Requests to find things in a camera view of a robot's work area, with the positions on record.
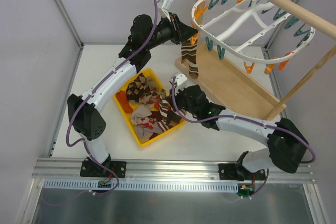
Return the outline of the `brown white striped sock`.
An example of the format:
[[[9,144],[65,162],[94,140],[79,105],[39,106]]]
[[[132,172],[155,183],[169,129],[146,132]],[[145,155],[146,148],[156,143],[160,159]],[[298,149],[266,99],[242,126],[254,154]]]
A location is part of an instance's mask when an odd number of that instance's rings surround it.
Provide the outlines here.
[[[181,63],[183,63],[185,60],[188,61],[188,73],[192,79],[197,79],[199,75],[198,65],[196,62],[196,55],[197,55],[197,40],[193,44],[191,39],[182,43]]]

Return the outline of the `brown argyle sock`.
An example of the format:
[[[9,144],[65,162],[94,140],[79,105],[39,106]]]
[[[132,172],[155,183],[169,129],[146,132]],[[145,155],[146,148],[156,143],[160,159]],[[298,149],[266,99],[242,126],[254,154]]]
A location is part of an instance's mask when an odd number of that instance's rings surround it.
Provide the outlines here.
[[[130,82],[126,89],[126,98],[128,101],[135,103],[148,104],[152,98],[153,92],[157,92],[155,82],[140,73],[132,82]]]

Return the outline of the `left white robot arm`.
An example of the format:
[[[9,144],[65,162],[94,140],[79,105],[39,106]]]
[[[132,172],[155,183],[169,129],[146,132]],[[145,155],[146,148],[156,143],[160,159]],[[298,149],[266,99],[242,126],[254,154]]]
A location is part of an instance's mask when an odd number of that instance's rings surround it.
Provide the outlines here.
[[[146,14],[138,15],[130,28],[128,42],[118,54],[117,60],[93,87],[67,100],[70,128],[81,136],[93,162],[92,170],[98,176],[110,171],[110,154],[102,138],[106,122],[101,112],[114,94],[130,78],[139,73],[151,59],[150,50],[171,41],[181,44],[196,35],[197,29],[182,23],[178,16],[169,13],[160,22],[152,21]]]

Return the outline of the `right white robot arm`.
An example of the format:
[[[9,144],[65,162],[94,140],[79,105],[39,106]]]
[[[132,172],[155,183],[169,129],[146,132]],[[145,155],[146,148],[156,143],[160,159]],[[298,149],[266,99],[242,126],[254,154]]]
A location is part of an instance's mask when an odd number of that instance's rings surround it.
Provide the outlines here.
[[[208,129],[237,133],[264,145],[258,151],[243,152],[231,168],[224,173],[230,179],[244,181],[260,170],[276,167],[294,174],[303,164],[306,151],[312,151],[294,123],[282,118],[280,121],[264,121],[238,114],[222,105],[210,102],[200,86],[186,88],[173,84],[170,101],[176,114],[183,111],[193,116],[191,123]]]

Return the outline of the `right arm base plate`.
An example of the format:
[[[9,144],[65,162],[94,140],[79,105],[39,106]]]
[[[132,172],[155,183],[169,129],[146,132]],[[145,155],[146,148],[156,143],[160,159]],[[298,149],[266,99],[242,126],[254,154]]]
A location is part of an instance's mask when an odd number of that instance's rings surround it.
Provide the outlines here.
[[[218,173],[220,180],[239,180],[235,164],[218,164]]]

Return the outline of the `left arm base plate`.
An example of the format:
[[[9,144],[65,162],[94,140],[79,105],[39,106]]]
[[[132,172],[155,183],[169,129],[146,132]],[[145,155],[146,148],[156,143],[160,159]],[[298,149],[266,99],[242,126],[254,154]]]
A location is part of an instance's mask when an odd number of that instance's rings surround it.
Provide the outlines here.
[[[127,162],[125,161],[107,161],[102,164],[104,167],[113,171],[119,178],[125,178]],[[108,177],[111,173],[102,168],[94,161],[85,159],[81,164],[80,177]]]

